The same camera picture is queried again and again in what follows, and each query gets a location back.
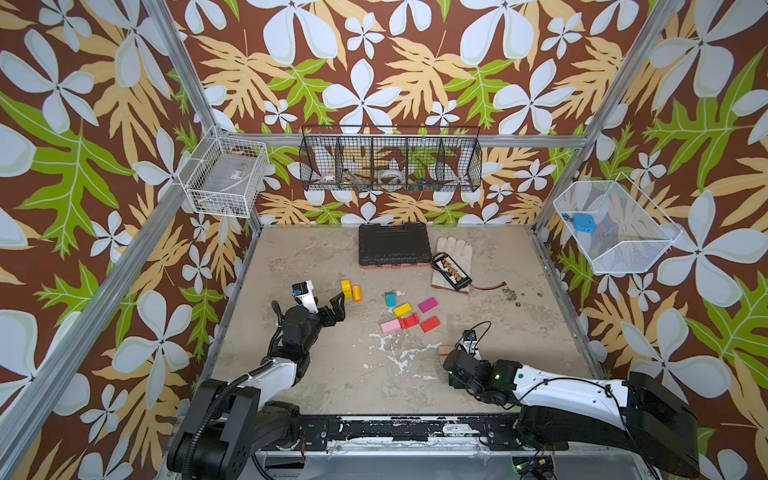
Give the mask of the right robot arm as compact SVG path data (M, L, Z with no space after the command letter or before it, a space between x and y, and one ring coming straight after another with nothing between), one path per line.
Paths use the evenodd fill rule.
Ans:
M614 447L672 475L700 473L694 409L647 374L633 372L626 380L563 376L516 361L490 363L462 347L447 355L443 368L450 385L475 400L517 408L513 432L521 442Z

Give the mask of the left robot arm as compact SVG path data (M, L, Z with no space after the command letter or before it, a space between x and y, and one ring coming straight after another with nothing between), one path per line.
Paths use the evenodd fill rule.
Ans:
M312 294L294 297L286 312L272 303L277 326L259 366L200 384L171 443L169 471L183 479L237 479L261 448L299 440L300 408L274 397L304 377L321 330L345 320L346 297L338 293L324 307Z

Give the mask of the red arch block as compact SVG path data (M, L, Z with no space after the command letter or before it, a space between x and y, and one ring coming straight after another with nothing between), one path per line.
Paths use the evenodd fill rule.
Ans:
M416 313L412 313L411 315L406 317L401 317L398 319L398 321L399 321L400 328L402 330L413 328L415 326L418 326L421 323L421 320Z

